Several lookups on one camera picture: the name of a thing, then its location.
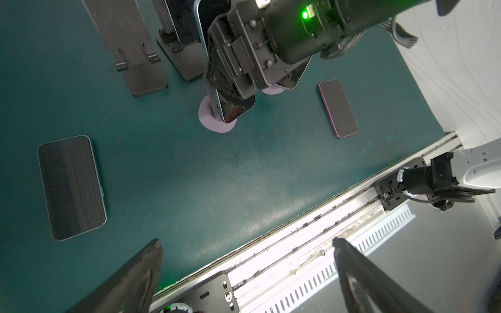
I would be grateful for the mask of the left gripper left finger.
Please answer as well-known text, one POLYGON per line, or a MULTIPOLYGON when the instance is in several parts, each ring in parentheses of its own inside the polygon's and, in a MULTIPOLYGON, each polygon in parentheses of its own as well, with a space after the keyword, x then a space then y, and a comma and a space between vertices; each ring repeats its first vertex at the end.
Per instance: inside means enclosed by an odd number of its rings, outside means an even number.
POLYGON ((68 311, 148 312, 162 262, 161 242, 154 239, 68 311))

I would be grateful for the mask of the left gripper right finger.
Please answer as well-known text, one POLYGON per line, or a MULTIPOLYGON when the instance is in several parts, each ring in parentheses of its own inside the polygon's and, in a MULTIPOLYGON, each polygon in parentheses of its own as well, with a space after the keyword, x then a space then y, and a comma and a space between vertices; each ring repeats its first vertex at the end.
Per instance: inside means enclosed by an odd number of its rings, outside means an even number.
POLYGON ((348 312, 430 312, 344 238, 334 238, 335 266, 348 312))

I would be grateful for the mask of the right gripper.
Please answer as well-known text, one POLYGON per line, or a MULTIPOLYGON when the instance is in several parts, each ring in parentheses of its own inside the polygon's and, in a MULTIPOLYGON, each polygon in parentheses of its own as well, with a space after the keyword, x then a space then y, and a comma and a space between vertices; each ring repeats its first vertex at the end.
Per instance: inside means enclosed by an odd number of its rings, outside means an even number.
POLYGON ((282 84, 295 71, 305 69, 310 57, 288 64, 274 50, 266 33, 265 12, 255 1, 238 1, 211 22, 206 36, 206 77, 212 88, 248 99, 256 90, 282 84))

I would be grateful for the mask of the teal edged phone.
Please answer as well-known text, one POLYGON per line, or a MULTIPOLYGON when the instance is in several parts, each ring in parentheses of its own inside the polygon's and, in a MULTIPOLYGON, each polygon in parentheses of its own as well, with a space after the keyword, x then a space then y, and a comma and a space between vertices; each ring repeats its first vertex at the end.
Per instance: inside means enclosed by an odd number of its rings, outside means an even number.
POLYGON ((53 240, 103 227, 108 215, 91 138, 82 134, 43 143, 37 158, 53 240))

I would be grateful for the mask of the purple phone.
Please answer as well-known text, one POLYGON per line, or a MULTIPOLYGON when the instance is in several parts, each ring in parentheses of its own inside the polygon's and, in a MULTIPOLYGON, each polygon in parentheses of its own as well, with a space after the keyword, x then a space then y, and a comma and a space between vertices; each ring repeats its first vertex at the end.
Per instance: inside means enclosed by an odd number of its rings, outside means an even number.
POLYGON ((358 126, 341 81, 322 81, 318 91, 336 137, 346 138, 356 134, 358 126))

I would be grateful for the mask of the black folding phone stand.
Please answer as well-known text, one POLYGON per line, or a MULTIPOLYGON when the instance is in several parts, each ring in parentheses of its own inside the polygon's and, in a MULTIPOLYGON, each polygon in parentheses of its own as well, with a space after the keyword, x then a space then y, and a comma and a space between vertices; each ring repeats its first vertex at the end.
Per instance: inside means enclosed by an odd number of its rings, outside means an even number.
POLYGON ((116 70, 132 96, 142 97, 168 87, 136 1, 85 0, 82 4, 114 55, 116 70))

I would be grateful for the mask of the white edged phone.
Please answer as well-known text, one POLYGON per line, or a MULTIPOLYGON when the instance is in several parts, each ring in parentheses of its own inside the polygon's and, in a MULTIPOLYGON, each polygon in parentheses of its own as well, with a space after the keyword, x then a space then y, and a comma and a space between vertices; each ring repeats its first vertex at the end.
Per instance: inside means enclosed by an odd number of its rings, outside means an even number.
MULTIPOLYGON (((220 14, 227 13, 230 10, 231 6, 231 1, 197 0, 194 2, 193 11, 195 22, 198 28, 198 33, 200 35, 200 41, 202 43, 202 47, 207 59, 210 58, 207 43, 207 30, 209 29, 214 19, 220 14)), ((217 119, 220 119, 225 123, 230 123, 254 106, 255 96, 252 96, 249 99, 242 100, 231 94, 225 93, 223 91, 218 91, 217 89, 214 89, 209 85, 208 78, 209 70, 206 70, 203 75, 204 85, 207 91, 207 95, 210 97, 210 100, 212 102, 213 110, 217 119)))

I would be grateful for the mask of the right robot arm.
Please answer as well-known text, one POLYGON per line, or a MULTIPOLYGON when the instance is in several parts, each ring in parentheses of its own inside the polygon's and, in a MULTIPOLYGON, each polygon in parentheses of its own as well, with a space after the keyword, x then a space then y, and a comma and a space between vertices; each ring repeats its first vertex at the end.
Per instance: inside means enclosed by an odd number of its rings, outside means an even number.
MULTIPOLYGON (((204 21, 208 85, 226 97, 251 98, 277 84, 315 54, 343 56, 374 26, 402 46, 416 37, 396 16, 417 1, 238 1, 204 21)), ((402 201, 446 211, 454 203, 500 188, 500 141, 446 152, 428 166, 407 164, 374 185, 386 210, 402 201)))

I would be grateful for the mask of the purple round stand middle-right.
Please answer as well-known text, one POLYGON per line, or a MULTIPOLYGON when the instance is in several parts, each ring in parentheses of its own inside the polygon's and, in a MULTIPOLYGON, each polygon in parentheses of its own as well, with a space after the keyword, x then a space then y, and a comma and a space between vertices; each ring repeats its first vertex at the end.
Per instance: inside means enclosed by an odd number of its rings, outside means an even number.
POLYGON ((285 89, 278 85, 273 85, 262 90, 262 92, 266 95, 279 95, 284 91, 285 89))

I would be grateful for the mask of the black back-left stand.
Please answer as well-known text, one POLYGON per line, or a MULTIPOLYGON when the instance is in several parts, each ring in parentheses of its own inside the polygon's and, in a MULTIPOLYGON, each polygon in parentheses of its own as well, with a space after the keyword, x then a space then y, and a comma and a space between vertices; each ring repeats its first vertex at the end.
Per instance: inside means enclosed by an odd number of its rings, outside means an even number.
POLYGON ((206 56, 201 41, 184 46, 178 40, 165 0, 153 0, 162 27, 157 43, 172 65, 186 82, 203 76, 206 71, 206 56))

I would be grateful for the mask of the white middle-right phone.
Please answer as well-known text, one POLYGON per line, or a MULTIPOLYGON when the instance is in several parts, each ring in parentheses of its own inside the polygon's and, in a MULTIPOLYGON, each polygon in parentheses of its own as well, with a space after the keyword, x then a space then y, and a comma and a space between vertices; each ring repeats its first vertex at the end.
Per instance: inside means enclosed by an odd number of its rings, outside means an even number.
POLYGON ((286 77, 276 83, 277 86, 286 89, 293 90, 297 87, 301 78, 303 77, 312 57, 306 59, 298 67, 296 67, 292 72, 290 72, 286 77))

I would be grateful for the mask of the black back-left phone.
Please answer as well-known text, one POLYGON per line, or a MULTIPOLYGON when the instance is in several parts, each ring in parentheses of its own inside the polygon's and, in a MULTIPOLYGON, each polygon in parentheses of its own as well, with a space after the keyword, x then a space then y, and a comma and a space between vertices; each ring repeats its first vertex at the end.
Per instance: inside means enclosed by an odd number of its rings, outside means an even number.
POLYGON ((200 40, 196 26, 193 5, 195 0, 166 0, 178 40, 184 46, 200 40))

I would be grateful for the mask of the purple round stand middle-left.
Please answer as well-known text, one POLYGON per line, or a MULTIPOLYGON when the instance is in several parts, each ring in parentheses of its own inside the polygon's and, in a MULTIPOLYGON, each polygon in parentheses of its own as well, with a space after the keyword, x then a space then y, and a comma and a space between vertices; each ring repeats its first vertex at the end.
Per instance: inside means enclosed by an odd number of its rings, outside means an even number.
POLYGON ((217 119, 213 110, 212 102, 208 95, 206 95, 200 103, 198 118, 200 123, 206 129, 219 134, 229 133, 237 123, 237 119, 230 123, 225 123, 224 121, 217 119))

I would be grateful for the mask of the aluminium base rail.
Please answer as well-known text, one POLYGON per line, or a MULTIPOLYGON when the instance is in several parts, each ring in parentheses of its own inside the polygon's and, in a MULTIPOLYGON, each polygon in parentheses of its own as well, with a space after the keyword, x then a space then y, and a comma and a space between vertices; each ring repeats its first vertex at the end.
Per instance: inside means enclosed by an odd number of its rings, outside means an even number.
POLYGON ((230 288, 223 298, 237 311, 292 312, 336 279, 335 237, 370 254, 415 218, 405 203, 392 211, 383 208, 374 185, 391 172, 386 168, 185 277, 156 295, 151 312, 220 272, 230 288))

